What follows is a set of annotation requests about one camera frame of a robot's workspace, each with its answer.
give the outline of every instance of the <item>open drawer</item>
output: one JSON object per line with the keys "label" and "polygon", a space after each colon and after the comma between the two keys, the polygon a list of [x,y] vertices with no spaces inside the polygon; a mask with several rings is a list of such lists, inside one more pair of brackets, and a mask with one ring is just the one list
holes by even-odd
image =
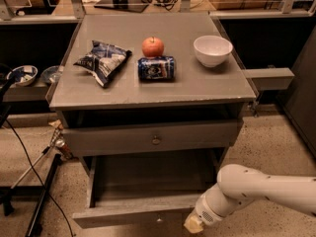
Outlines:
{"label": "open drawer", "polygon": [[107,155],[93,158],[82,228],[161,222],[189,214],[214,183],[211,150]]}
{"label": "open drawer", "polygon": [[229,147],[241,119],[68,128],[64,136],[75,156],[94,156]]}

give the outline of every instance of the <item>apple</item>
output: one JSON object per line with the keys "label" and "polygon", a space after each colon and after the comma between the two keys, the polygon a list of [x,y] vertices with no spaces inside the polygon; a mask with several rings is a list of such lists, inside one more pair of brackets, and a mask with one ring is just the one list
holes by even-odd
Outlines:
{"label": "apple", "polygon": [[145,57],[162,56],[164,53],[164,43],[156,37],[149,37],[142,42],[141,49]]}

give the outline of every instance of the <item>drawer knob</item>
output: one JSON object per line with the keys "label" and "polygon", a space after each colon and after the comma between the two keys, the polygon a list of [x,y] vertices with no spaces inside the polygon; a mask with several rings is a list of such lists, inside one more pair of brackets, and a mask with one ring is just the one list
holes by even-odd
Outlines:
{"label": "drawer knob", "polygon": [[153,136],[151,142],[152,142],[153,145],[159,145],[160,142],[161,142],[161,138],[159,136],[155,135],[155,136]]}

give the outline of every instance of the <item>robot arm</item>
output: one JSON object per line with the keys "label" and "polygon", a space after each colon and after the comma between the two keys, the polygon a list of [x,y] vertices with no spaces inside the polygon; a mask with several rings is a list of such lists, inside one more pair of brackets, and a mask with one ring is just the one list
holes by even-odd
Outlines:
{"label": "robot arm", "polygon": [[198,233],[256,199],[267,199],[316,217],[316,178],[266,175],[231,164],[217,175],[217,184],[197,200],[185,227]]}

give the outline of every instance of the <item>can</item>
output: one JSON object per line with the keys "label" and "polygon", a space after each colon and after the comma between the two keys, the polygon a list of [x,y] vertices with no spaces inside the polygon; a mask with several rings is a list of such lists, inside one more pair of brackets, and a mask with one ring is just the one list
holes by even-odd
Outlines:
{"label": "can", "polygon": [[64,138],[58,138],[55,142],[55,147],[62,153],[62,155],[66,159],[71,159],[73,158],[73,155],[70,151],[69,146],[66,144],[66,141]]}
{"label": "can", "polygon": [[175,72],[176,66],[173,56],[143,57],[138,60],[139,79],[174,79]]}

